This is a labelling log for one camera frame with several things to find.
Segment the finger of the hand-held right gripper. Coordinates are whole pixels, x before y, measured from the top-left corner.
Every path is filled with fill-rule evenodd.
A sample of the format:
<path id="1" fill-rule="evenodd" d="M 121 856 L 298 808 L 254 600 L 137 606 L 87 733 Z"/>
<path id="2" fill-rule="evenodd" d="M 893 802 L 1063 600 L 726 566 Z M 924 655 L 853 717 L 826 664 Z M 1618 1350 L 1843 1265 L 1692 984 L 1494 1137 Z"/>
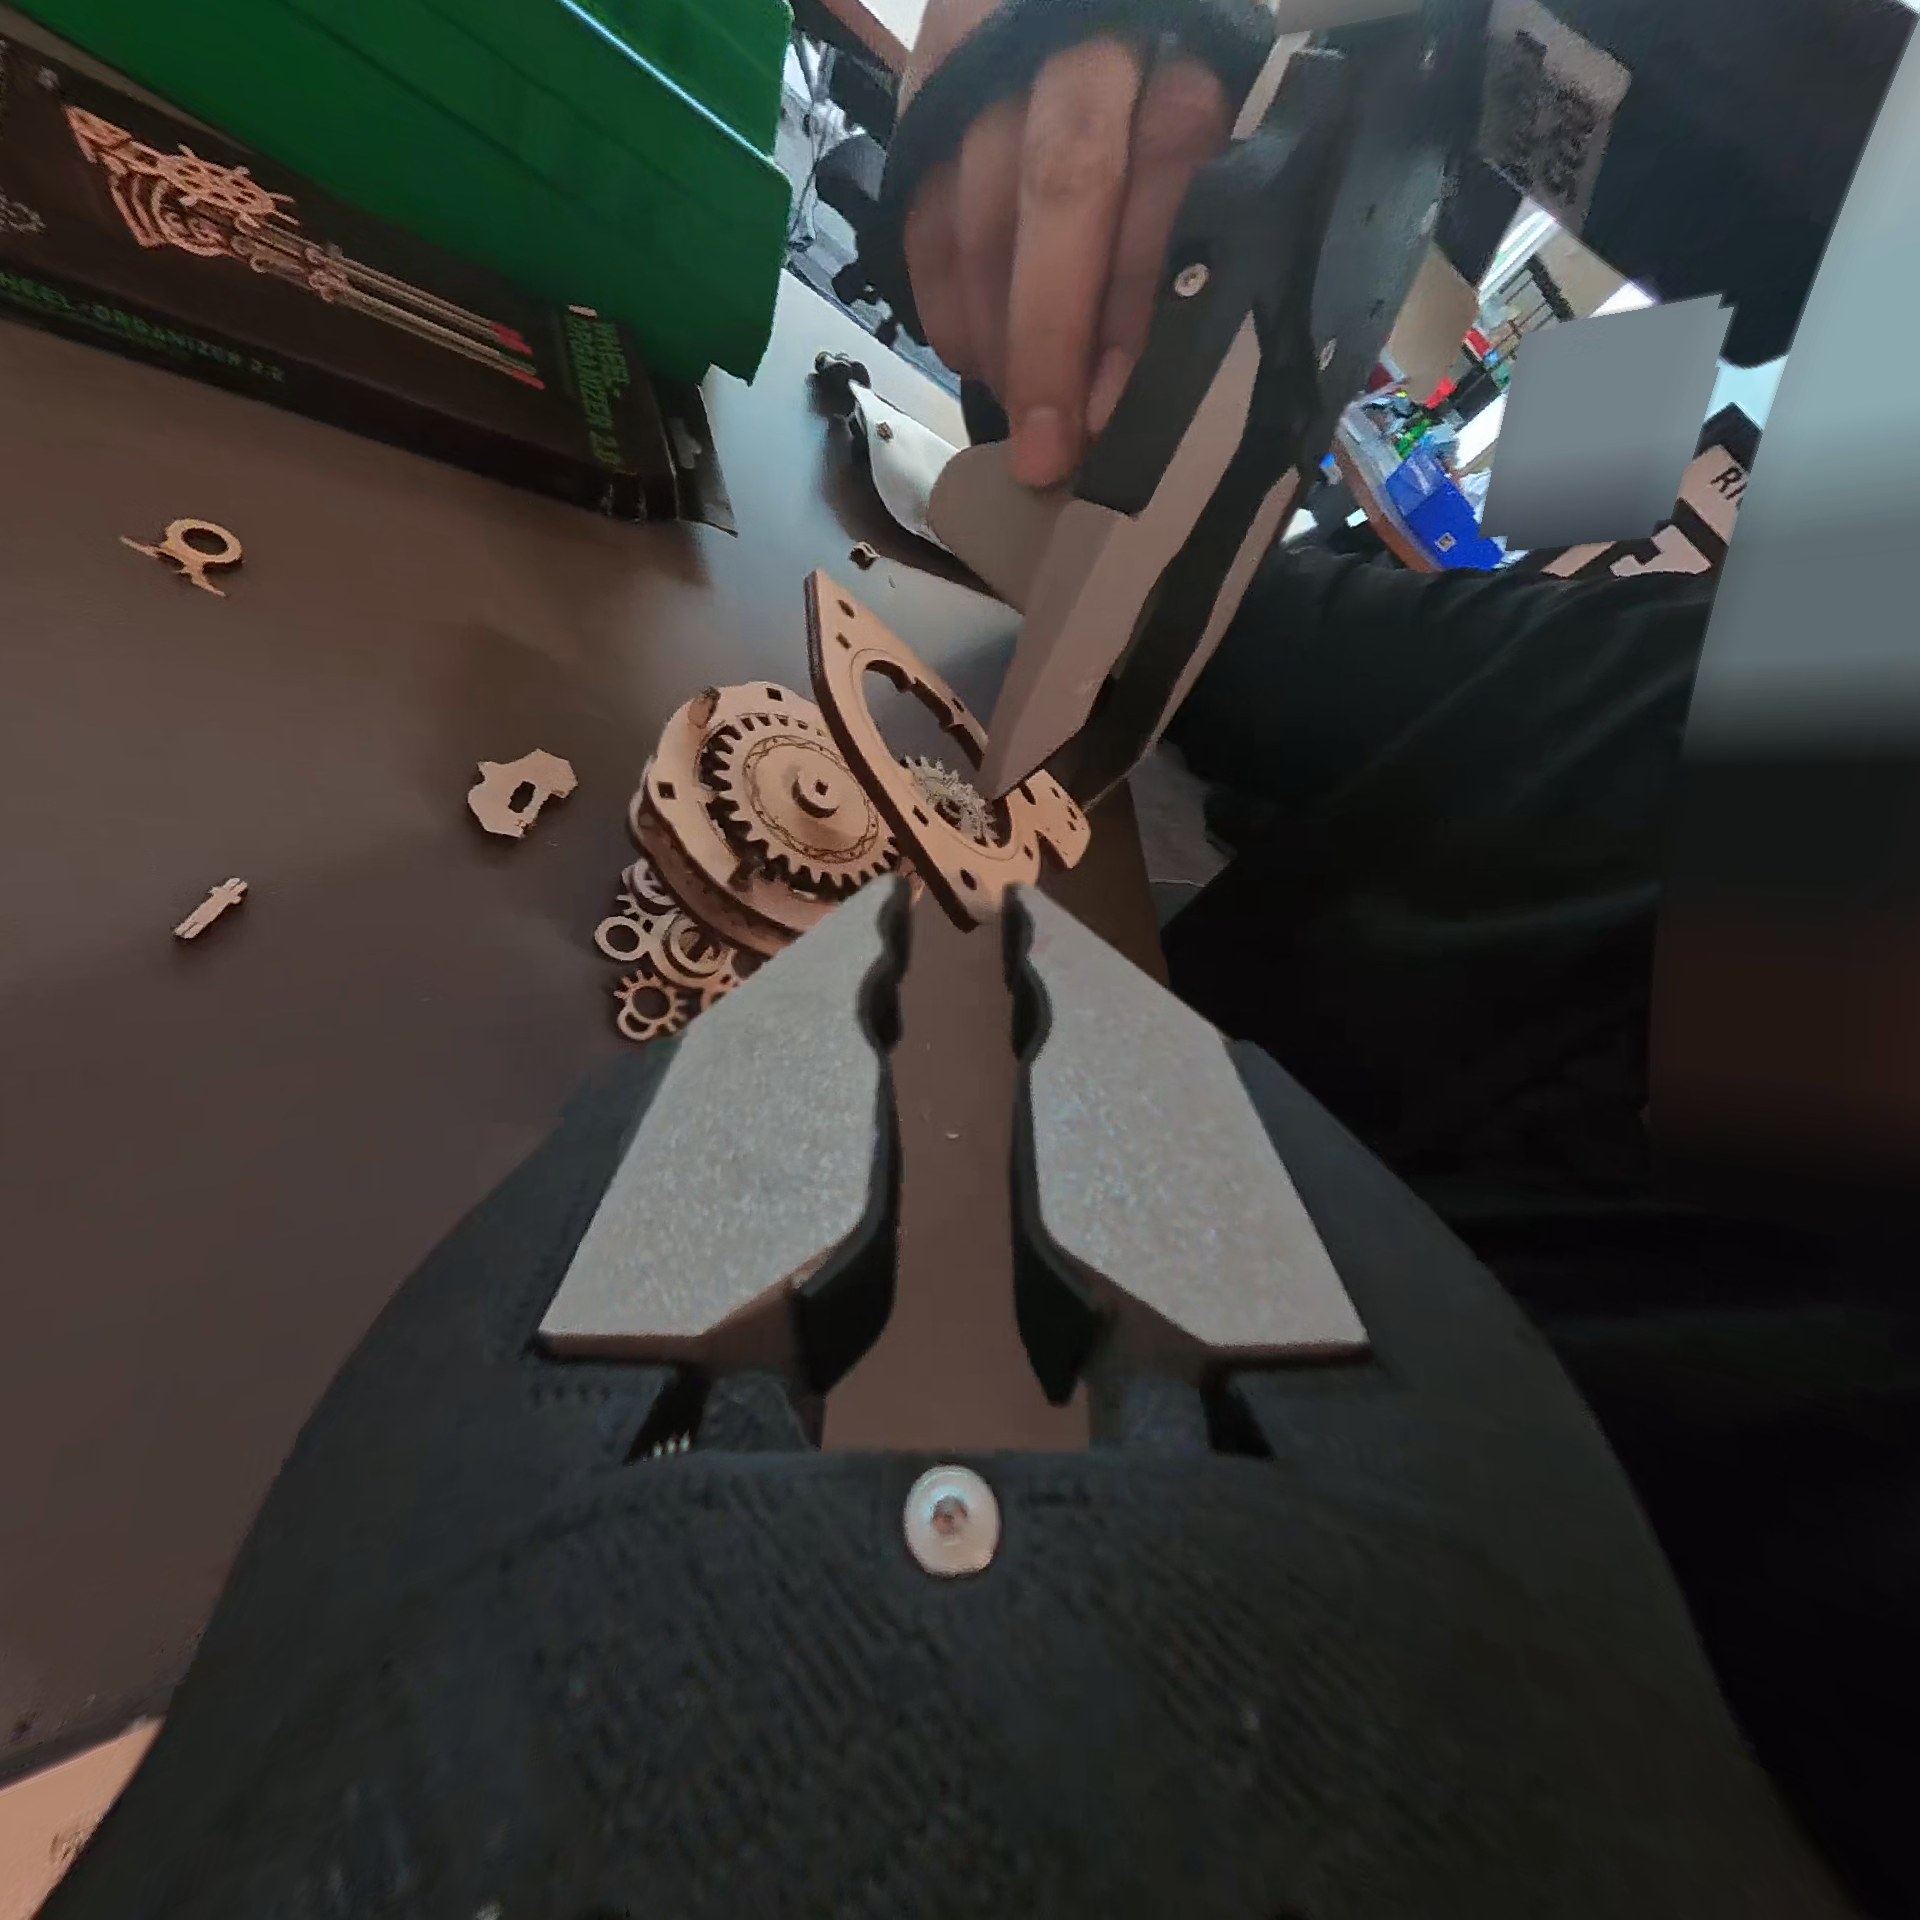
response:
<path id="1" fill-rule="evenodd" d="M 1294 513 L 1298 491 L 1298 466 L 1268 482 L 1252 471 L 1220 482 L 1181 551 L 1165 566 L 1119 668 L 1100 687 L 1091 718 L 1068 747 L 1068 798 L 1082 808 L 1100 805 L 1165 739 Z"/>
<path id="2" fill-rule="evenodd" d="M 1144 507 L 1125 516 L 1066 501 L 999 693 L 999 793 L 1041 772 L 1091 717 L 1147 594 L 1239 453 L 1257 372 L 1257 323 L 1244 321 Z"/>

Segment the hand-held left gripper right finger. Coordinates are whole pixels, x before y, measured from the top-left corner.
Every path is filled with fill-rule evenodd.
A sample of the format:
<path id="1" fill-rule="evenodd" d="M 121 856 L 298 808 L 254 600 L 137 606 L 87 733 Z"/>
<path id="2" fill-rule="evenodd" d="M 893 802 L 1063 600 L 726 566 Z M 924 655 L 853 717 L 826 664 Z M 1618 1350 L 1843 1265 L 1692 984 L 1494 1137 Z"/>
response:
<path id="1" fill-rule="evenodd" d="M 1370 1357 L 1229 1040 L 1036 889 L 1007 897 L 1001 954 L 1013 1310 L 1043 1397 Z"/>

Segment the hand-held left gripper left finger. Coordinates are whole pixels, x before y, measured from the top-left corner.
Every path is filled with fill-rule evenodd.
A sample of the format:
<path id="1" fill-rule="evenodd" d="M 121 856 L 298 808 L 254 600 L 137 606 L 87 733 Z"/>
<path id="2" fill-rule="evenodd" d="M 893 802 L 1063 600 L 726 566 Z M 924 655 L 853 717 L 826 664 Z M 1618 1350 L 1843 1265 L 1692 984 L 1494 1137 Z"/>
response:
<path id="1" fill-rule="evenodd" d="M 821 1397 L 895 1299 L 893 1049 L 912 891 L 880 877 L 673 1044 L 541 1314 L 541 1350 Z"/>

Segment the wooden ring plate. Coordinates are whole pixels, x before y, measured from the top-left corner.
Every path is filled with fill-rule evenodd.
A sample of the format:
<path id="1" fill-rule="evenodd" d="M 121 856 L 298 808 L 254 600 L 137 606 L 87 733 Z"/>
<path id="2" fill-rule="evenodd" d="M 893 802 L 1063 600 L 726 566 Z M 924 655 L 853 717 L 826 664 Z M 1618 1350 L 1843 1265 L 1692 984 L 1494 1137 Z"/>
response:
<path id="1" fill-rule="evenodd" d="M 1066 786 L 1050 772 L 1036 772 L 1007 798 L 987 798 L 984 759 L 991 741 L 972 708 L 821 570 L 805 577 L 805 628 L 814 702 L 829 718 L 831 741 L 954 925 L 972 930 L 999 919 L 1008 889 L 1041 885 L 1043 862 L 1066 875 L 1082 866 L 1091 847 L 1091 823 Z M 972 838 L 918 789 L 875 718 L 871 677 L 924 703 L 966 759 L 972 759 L 972 786 L 991 808 L 991 838 Z"/>

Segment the wooden gear model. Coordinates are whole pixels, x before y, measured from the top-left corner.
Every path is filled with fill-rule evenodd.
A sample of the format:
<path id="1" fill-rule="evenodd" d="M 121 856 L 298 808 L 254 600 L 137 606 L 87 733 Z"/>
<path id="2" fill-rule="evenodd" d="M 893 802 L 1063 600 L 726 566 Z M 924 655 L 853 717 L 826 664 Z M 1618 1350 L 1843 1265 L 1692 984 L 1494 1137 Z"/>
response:
<path id="1" fill-rule="evenodd" d="M 679 708 L 629 798 L 638 857 L 594 945 L 623 966 L 629 1044 L 687 1032 L 879 877 L 925 881 L 814 702 L 710 687 Z"/>

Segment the black model kit box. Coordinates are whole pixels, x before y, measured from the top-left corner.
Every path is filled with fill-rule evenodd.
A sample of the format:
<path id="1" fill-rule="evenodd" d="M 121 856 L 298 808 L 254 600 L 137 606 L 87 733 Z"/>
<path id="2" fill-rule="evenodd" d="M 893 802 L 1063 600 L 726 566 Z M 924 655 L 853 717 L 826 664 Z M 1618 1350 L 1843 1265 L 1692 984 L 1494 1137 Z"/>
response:
<path id="1" fill-rule="evenodd" d="M 6 321 L 623 525 L 735 503 L 697 380 L 6 26 Z"/>

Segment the person's right hand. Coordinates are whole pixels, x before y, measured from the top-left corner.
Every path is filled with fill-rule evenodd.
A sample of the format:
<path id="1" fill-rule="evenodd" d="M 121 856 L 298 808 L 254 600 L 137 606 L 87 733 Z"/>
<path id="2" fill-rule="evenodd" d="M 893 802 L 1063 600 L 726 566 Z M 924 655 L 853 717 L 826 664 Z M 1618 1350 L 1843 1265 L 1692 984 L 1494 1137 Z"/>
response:
<path id="1" fill-rule="evenodd" d="M 914 193 L 905 264 L 924 343 L 1007 410 L 1025 487 L 1063 487 L 1111 422 L 1185 187 L 1233 129 L 1209 64 L 1100 33 L 984 107 Z"/>

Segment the white paper sheet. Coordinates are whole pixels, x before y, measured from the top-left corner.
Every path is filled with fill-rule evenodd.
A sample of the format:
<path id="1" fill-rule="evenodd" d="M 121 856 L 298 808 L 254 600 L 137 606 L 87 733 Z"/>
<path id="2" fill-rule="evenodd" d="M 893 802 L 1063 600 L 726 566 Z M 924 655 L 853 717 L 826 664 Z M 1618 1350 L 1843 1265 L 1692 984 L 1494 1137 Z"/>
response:
<path id="1" fill-rule="evenodd" d="M 930 497 L 961 444 L 895 410 L 865 380 L 853 384 L 853 433 L 865 448 L 875 492 L 888 518 L 954 557 L 954 547 L 933 527 Z"/>

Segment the person's black shirt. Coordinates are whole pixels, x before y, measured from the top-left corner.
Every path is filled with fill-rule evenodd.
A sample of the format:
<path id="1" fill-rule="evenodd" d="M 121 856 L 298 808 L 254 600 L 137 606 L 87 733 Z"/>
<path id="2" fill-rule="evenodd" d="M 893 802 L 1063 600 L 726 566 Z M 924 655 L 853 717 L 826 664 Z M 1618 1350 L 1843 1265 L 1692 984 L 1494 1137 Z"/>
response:
<path id="1" fill-rule="evenodd" d="M 1647 1131 L 1710 574 L 1275 547 L 1170 722 L 1233 862 L 1170 988 L 1548 1332 L 1862 1916 L 1917 1916 L 1917 1202 L 1710 1205 Z"/>

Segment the blue box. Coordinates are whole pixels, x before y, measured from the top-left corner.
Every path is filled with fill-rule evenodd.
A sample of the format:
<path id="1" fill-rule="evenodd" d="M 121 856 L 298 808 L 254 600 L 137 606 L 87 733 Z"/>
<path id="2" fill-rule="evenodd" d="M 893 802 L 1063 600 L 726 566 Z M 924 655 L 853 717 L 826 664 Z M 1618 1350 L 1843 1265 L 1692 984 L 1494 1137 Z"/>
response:
<path id="1" fill-rule="evenodd" d="M 1505 551 L 1479 531 L 1479 516 L 1449 466 L 1417 444 L 1383 482 L 1386 503 L 1434 570 L 1498 574 Z"/>

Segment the green plastic bin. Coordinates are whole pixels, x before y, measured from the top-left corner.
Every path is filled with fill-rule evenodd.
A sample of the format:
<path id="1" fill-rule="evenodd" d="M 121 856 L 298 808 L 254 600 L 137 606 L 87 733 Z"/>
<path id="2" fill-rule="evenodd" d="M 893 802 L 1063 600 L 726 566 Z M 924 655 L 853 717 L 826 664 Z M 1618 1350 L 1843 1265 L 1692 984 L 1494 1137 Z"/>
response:
<path id="1" fill-rule="evenodd" d="M 590 308 L 671 378 L 753 380 L 790 185 L 790 4 L 18 4 L 228 147 L 65 109 L 146 254 L 248 264 L 381 313 L 348 205 L 525 295 Z"/>

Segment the small wooden bracket piece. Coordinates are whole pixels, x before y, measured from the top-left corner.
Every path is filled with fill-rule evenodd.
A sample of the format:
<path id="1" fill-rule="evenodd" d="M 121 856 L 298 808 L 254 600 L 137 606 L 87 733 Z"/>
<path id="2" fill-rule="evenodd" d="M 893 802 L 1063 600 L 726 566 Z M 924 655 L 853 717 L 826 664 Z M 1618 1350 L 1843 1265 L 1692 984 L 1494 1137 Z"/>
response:
<path id="1" fill-rule="evenodd" d="M 514 759 L 480 759 L 467 786 L 467 813 L 489 837 L 525 838 L 549 802 L 566 802 L 579 786 L 573 763 L 558 753 L 530 751 Z"/>

